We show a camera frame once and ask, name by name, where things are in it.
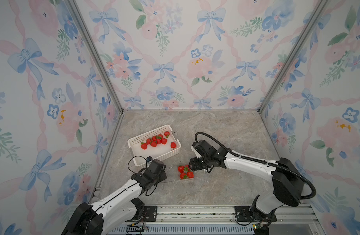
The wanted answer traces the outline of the clear plastic clamshell container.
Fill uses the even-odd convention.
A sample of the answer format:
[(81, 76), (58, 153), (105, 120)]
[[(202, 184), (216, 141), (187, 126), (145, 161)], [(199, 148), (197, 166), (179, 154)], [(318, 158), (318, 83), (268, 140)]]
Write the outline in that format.
[(177, 167), (178, 179), (179, 180), (188, 180), (194, 179), (194, 171), (189, 167), (189, 164), (180, 164)]

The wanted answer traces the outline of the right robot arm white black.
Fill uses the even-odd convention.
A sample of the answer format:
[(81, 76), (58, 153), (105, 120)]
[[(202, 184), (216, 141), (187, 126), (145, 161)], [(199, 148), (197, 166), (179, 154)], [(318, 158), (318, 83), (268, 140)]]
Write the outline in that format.
[(251, 206), (240, 214), (250, 222), (271, 222), (275, 211), (281, 206), (297, 207), (301, 203), (305, 179), (289, 160), (281, 158), (278, 161), (267, 161), (223, 148), (202, 150), (201, 147), (196, 147), (192, 151), (196, 155), (189, 162), (193, 171), (210, 172), (218, 167), (238, 170), (270, 184), (269, 191), (256, 196)]

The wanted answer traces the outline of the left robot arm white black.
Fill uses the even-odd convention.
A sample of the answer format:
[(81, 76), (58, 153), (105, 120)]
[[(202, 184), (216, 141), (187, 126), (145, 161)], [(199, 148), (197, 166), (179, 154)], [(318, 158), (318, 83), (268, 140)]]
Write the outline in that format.
[(90, 205), (81, 203), (62, 234), (106, 235), (126, 221), (141, 221), (145, 204), (138, 197), (167, 178), (165, 168), (163, 163), (153, 161), (106, 198)]

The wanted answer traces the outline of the strawberry front with stem down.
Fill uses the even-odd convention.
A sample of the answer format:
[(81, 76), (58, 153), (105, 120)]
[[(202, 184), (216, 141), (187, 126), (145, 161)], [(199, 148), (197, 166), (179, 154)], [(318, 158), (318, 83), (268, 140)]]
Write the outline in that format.
[(183, 180), (183, 179), (187, 179), (188, 176), (186, 173), (183, 172), (183, 173), (181, 173), (180, 178)]

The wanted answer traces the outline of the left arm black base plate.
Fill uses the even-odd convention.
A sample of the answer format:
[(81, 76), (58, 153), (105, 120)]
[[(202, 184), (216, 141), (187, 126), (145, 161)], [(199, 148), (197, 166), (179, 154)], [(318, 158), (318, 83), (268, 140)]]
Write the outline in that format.
[(157, 206), (144, 206), (137, 210), (133, 219), (128, 220), (128, 222), (156, 222), (157, 218)]

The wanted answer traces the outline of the white perforated plastic basket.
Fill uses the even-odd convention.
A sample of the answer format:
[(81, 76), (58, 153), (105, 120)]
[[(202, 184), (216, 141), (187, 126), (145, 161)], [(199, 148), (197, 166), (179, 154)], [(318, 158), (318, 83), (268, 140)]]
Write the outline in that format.
[(148, 157), (164, 161), (177, 155), (182, 146), (168, 124), (130, 138), (127, 143), (133, 153), (135, 166), (144, 166)]

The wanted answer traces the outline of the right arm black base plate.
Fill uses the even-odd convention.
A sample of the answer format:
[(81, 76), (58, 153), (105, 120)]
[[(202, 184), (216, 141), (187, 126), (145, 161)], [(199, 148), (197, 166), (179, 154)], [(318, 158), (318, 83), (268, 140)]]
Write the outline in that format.
[(234, 206), (236, 221), (239, 223), (248, 222), (277, 222), (274, 213), (263, 214), (258, 210), (251, 209), (251, 206)]

